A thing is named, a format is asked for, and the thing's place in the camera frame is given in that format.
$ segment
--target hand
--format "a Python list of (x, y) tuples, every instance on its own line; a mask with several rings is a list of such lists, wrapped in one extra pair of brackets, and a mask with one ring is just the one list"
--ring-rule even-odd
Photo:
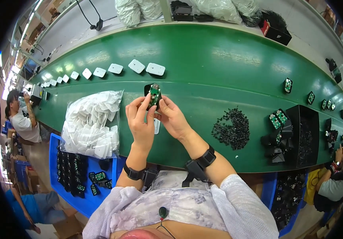
[(26, 219), (29, 221), (29, 223), (31, 225), (34, 225), (34, 221), (32, 221), (31, 216), (28, 214), (28, 212), (26, 210), (24, 210), (23, 213), (24, 213), (24, 216), (26, 217)]
[(171, 136), (183, 139), (192, 129), (182, 111), (166, 96), (162, 96), (159, 105), (161, 114), (155, 114), (155, 118), (162, 122)]
[(336, 162), (341, 163), (343, 161), (343, 147), (340, 147), (336, 150), (336, 156), (335, 156)]
[(154, 113), (157, 106), (152, 106), (146, 114), (150, 102), (150, 93), (146, 97), (139, 97), (125, 107), (126, 117), (134, 142), (138, 148), (150, 151), (154, 140)]
[(24, 93), (24, 102), (26, 102), (26, 104), (29, 104), (29, 99), (30, 99), (30, 95), (27, 92), (25, 92)]

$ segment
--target woman's right hand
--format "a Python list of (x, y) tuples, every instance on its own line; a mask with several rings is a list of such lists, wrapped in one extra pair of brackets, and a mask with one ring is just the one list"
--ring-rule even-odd
[(161, 114), (154, 114), (154, 117), (162, 122), (171, 136), (182, 140), (192, 131), (182, 111), (171, 99), (162, 96), (159, 105), (158, 112)]

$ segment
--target woman's left hand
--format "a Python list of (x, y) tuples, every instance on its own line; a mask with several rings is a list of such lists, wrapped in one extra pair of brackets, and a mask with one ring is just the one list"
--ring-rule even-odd
[(146, 114), (150, 94), (139, 97), (125, 107), (126, 117), (134, 142), (141, 150), (149, 152), (154, 140), (154, 113), (157, 106), (152, 106)]

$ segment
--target jeans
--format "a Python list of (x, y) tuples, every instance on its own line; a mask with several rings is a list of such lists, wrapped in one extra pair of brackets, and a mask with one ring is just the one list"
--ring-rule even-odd
[(66, 219), (63, 210), (56, 210), (54, 205), (59, 202), (59, 196), (51, 191), (47, 194), (34, 194), (34, 198), (43, 218), (43, 224), (54, 224)]

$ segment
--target blue plastic bin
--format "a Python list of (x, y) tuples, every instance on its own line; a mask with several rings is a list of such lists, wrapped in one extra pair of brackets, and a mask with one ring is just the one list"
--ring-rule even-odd
[[(62, 197), (66, 202), (68, 202), (73, 208), (78, 210), (86, 217), (90, 217), (92, 213), (100, 206), (102, 201), (110, 194), (110, 189), (99, 187), (101, 194), (93, 196), (91, 191), (92, 182), (88, 178), (87, 182), (83, 185), (86, 187), (85, 198), (73, 197), (70, 192), (66, 192), (64, 187), (57, 181), (57, 146), (61, 137), (51, 134), (50, 138), (50, 150), (49, 150), (49, 167), (50, 167), (50, 181), (51, 187)], [(126, 158), (121, 157), (113, 158), (110, 163), (108, 171), (105, 171), (107, 178), (112, 179), (112, 187), (116, 186), (117, 179), (121, 174), (121, 171), (124, 167)], [(100, 166), (98, 165), (99, 159), (94, 157), (88, 157), (88, 170), (87, 172), (101, 172)]]
[[(272, 204), (274, 202), (277, 178), (278, 178), (278, 172), (266, 173), (264, 175), (262, 196), (260, 197), (260, 199), (266, 205), (266, 207), (268, 207), (269, 210), (271, 210)], [(307, 185), (307, 179), (308, 179), (308, 171), (306, 173), (306, 182), (305, 182), (306, 185)], [(306, 189), (307, 189), (307, 187), (303, 188), (303, 195), (302, 195), (303, 198), (304, 198), (304, 194), (306, 192)], [(305, 203), (304, 200), (301, 199), (300, 203), (298, 204), (298, 208), (296, 210), (296, 213), (292, 215), (287, 226), (285, 226), (279, 232), (279, 237), (284, 236), (285, 234), (289, 233), (292, 230), (292, 227), (295, 224), (296, 218), (298, 217), (300, 209), (303, 208), (302, 205), (304, 203)]]

